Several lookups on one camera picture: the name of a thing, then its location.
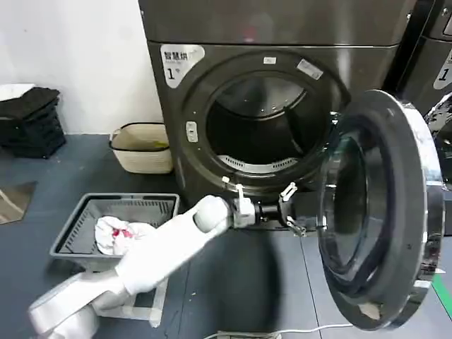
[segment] stacked black fabric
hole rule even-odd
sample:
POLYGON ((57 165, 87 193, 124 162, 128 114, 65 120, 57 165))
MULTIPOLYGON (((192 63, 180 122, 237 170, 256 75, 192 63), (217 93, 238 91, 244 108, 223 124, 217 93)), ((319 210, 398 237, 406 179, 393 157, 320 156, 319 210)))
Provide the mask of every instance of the stacked black fabric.
POLYGON ((35 87, 0 102, 0 147, 16 157, 47 159, 66 139, 58 120, 58 90, 35 87))

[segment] laundry basket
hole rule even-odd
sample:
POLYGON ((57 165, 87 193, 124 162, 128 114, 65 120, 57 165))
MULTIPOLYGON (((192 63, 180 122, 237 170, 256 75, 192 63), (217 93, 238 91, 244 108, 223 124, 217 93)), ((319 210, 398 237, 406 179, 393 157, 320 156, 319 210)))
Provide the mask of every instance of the laundry basket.
POLYGON ((51 247, 50 256, 73 261, 93 272, 108 270, 121 256, 108 256, 97 248, 97 219, 108 215, 157 228, 173 218, 178 209, 177 194, 86 194, 51 247))
POLYGON ((109 146, 130 173, 164 174, 172 171, 164 124, 132 123, 110 135, 109 146))

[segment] gray floor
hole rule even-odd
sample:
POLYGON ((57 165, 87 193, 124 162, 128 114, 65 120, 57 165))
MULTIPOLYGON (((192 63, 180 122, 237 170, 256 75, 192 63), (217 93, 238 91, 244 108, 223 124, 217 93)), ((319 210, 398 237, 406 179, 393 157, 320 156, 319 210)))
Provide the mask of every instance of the gray floor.
MULTIPOLYGON (((26 309, 78 271, 51 261, 49 248, 84 193, 175 192, 174 177, 126 173, 104 136, 69 136, 51 160, 0 156, 0 185, 37 180, 21 222, 0 226, 2 338, 29 338, 26 309)), ((444 242, 443 280, 452 291, 452 238, 444 242)), ((217 331, 273 331, 345 323, 329 295, 315 238, 289 232, 228 232, 169 280, 159 328, 146 321, 102 319, 96 338, 201 339, 217 331)), ((450 338, 452 321, 434 291, 394 332, 328 329, 292 338, 450 338)))

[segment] open washer door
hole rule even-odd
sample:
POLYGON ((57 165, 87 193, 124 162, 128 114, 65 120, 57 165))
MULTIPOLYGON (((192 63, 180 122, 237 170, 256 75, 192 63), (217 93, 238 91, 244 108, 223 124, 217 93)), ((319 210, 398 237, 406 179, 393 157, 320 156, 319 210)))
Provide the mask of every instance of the open washer door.
POLYGON ((417 310, 444 228, 441 169, 421 114, 380 90, 351 102, 328 145, 317 217, 326 280, 343 316, 376 330, 417 310))

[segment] white wall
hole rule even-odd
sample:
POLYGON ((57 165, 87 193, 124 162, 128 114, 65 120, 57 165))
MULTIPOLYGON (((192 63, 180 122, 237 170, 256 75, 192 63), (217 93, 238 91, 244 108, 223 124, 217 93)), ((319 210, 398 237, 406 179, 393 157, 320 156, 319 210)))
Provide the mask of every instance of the white wall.
POLYGON ((0 82, 60 90, 66 133, 162 121, 138 0, 0 0, 0 82))

